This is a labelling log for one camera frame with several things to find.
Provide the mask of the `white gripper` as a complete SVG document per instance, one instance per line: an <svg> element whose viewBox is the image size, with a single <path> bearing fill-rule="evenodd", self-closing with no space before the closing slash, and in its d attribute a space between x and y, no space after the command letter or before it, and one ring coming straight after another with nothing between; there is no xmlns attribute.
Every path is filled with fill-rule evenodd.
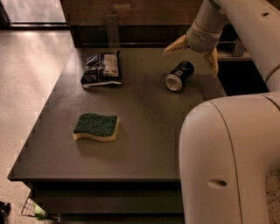
<svg viewBox="0 0 280 224"><path fill-rule="evenodd" d="M163 55L180 53L184 51L187 46L198 53L206 53L205 61L211 69L213 75L219 72L218 52L215 48L218 45L221 32L210 32L200 28L195 22L186 32L186 35L181 36L176 41L168 45Z"/></svg>

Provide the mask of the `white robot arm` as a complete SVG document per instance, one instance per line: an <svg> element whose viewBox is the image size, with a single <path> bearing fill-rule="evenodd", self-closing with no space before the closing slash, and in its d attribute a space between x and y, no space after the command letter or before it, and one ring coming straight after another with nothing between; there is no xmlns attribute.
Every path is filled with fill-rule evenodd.
<svg viewBox="0 0 280 224"><path fill-rule="evenodd" d="M211 53L229 21L268 92L201 103L183 122L179 173L185 224L270 224L265 178L280 158L280 12L266 0L204 0L183 38Z"/></svg>

